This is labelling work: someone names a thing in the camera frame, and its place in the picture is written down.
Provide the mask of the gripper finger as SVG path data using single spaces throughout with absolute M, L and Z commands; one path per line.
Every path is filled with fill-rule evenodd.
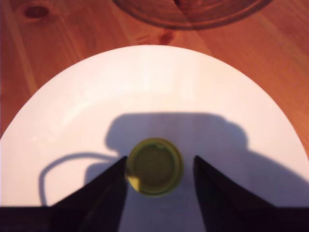
M 127 157 L 52 206 L 51 232 L 116 232 L 127 197 Z
M 275 206 L 238 185 L 200 156 L 193 162 L 194 186 L 208 232 L 260 232 Z

